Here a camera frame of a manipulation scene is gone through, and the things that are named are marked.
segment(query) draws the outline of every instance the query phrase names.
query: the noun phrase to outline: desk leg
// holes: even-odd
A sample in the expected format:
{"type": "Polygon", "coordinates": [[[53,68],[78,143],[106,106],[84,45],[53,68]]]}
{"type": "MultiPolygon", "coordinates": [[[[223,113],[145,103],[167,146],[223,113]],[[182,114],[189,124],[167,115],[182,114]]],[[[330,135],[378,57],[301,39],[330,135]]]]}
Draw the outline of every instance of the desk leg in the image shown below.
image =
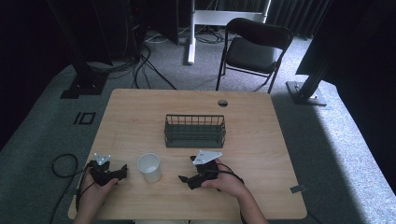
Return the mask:
{"type": "Polygon", "coordinates": [[[189,48],[189,64],[194,64],[195,60],[195,0],[191,0],[191,37],[189,48]]]}

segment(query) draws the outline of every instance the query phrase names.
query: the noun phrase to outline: gray carpet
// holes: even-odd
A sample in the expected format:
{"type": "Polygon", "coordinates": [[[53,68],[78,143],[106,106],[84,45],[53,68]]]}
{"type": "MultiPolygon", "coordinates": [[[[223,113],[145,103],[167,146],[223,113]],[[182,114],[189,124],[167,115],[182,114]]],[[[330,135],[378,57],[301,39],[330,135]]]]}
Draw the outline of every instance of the gray carpet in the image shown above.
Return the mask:
{"type": "MultiPolygon", "coordinates": [[[[195,64],[186,65],[185,39],[181,39],[179,46],[161,39],[151,41],[158,43],[147,43],[151,50],[149,61],[177,89],[215,89],[222,44],[197,42],[195,64]]],[[[306,80],[306,76],[295,76],[295,72],[309,44],[309,40],[294,39],[271,95],[297,179],[308,188],[303,196],[310,215],[301,220],[271,220],[271,223],[396,223],[396,197],[336,88],[320,83],[319,90],[327,106],[295,105],[288,94],[286,81],[306,80]]],[[[99,63],[92,65],[105,67],[99,63]]],[[[71,153],[78,158],[77,167],[82,167],[109,95],[117,88],[131,88],[134,80],[131,71],[112,73],[102,95],[61,100],[62,92],[68,89],[74,76],[73,67],[68,66],[51,81],[0,153],[1,223],[50,222],[53,208],[69,181],[51,171],[53,159],[71,153]],[[96,113],[91,125],[74,124],[78,113],[91,112],[96,113]]],[[[137,84],[142,89],[171,89],[148,67],[138,74],[137,84]]],[[[230,72],[222,79],[220,90],[266,91],[267,87],[260,85],[258,77],[230,72]]],[[[56,167],[63,175],[75,170],[71,157],[59,159],[56,167]]],[[[53,223],[72,222],[67,210],[76,185],[77,179],[64,195],[53,223]]]]}

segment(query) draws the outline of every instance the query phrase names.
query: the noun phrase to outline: wooden table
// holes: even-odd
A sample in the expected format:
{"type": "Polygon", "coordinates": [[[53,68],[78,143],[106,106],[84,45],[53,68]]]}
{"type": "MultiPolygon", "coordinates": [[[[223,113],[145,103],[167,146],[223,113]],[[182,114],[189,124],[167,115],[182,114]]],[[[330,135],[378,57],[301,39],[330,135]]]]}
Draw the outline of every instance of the wooden table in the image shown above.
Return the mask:
{"type": "MultiPolygon", "coordinates": [[[[109,194],[103,219],[239,219],[235,198],[215,189],[188,188],[178,175],[196,175],[189,156],[199,149],[169,147],[164,142],[166,114],[224,115],[225,143],[220,159],[241,176],[269,219],[306,216],[271,97],[241,91],[114,90],[88,160],[110,154],[110,170],[128,164],[128,177],[109,194]],[[218,105],[226,100],[228,105],[218,105]],[[162,178],[146,182],[136,163],[153,152],[161,158],[162,178]]],[[[72,202],[69,217],[76,215],[72,202]]]]}

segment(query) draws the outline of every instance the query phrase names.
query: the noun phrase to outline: chair backrest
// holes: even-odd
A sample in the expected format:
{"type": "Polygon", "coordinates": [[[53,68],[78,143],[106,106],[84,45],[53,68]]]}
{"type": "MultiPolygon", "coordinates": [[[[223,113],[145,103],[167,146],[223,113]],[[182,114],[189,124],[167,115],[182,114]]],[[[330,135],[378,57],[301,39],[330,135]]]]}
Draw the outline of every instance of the chair backrest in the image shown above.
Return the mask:
{"type": "Polygon", "coordinates": [[[282,50],[286,50],[293,40],[293,33],[286,27],[244,18],[228,22],[226,31],[236,33],[252,43],[282,50]]]}

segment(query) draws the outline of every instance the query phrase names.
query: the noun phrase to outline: forearm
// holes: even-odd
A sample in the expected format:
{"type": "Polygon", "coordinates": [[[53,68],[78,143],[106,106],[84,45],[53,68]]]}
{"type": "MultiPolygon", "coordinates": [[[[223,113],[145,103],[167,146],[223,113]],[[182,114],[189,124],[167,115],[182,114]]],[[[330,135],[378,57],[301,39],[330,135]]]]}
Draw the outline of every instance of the forearm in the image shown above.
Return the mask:
{"type": "Polygon", "coordinates": [[[268,224],[262,210],[248,189],[236,199],[247,224],[268,224]]]}

